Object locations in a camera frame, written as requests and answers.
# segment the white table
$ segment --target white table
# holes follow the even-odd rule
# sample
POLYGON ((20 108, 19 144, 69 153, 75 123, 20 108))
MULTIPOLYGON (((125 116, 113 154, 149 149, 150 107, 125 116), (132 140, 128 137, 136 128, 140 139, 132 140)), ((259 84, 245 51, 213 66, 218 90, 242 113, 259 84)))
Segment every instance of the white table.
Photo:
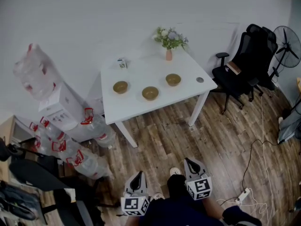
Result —
POLYGON ((137 143, 123 121, 200 95, 188 122, 192 126, 209 91, 217 87, 203 68, 182 48, 173 51, 172 61, 166 61, 163 54, 155 54, 130 61, 127 69, 120 69, 114 64, 104 65, 101 68, 101 79, 106 123, 115 123, 133 147, 137 147, 137 143), (179 85, 171 87, 167 84, 165 77, 170 73, 180 75, 182 80, 179 85), (197 77, 203 78, 204 82, 197 82, 197 77), (114 92, 113 85, 118 81, 128 83, 126 93, 119 95, 114 92), (155 86, 159 90, 158 97, 153 101, 147 101, 142 96, 142 90, 147 86, 155 86))

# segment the brown book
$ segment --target brown book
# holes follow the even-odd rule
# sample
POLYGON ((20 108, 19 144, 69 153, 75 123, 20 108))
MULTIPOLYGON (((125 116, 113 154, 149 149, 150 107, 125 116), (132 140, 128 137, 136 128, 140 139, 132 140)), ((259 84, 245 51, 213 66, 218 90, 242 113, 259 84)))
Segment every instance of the brown book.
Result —
POLYGON ((233 61, 229 61, 227 63, 227 66, 229 67, 229 69, 231 69, 236 75, 238 75, 241 72, 241 69, 235 64, 233 63, 233 61))

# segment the standing fan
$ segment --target standing fan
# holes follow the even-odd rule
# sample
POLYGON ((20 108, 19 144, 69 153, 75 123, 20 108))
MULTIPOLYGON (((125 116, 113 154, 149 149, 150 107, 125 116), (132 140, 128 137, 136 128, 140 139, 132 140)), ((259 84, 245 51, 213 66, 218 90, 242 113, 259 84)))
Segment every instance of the standing fan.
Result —
POLYGON ((270 79, 272 79, 274 75, 279 77, 277 70, 280 65, 287 68, 294 68, 301 60, 301 44, 293 30, 286 26, 279 26, 274 30, 274 34, 276 35, 279 48, 275 57, 279 64, 277 68, 273 67, 274 72, 270 75, 270 79))

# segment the white flowers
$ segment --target white flowers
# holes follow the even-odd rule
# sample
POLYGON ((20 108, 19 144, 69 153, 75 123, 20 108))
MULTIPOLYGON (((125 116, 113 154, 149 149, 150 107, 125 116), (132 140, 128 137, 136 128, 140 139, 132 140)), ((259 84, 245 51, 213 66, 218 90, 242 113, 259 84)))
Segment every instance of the white flowers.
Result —
POLYGON ((167 36, 168 35, 168 31, 165 30, 165 29, 163 29, 162 32, 161 32, 161 35, 162 35, 162 37, 167 36))

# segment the table leg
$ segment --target table leg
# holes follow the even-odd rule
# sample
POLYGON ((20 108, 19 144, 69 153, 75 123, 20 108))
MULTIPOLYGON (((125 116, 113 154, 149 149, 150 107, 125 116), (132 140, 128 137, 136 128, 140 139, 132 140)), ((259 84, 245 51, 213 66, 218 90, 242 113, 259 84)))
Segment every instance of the table leg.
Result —
POLYGON ((128 142, 132 145, 132 147, 138 147, 135 140, 132 138, 131 134, 128 132, 126 127, 124 126, 123 122, 116 122, 116 126, 119 128, 119 130, 122 132, 122 134, 125 136, 125 138, 128 140, 128 142))
POLYGON ((203 107, 203 105, 204 105, 204 103, 205 103, 205 101, 207 99, 208 94, 209 94, 209 91, 205 92, 202 95, 199 95, 197 104, 194 107, 193 113, 192 113, 192 115, 191 115, 191 117, 189 119, 189 122, 188 122, 189 126, 193 126, 194 125, 194 122, 196 121, 199 113, 201 112, 202 107, 203 107))

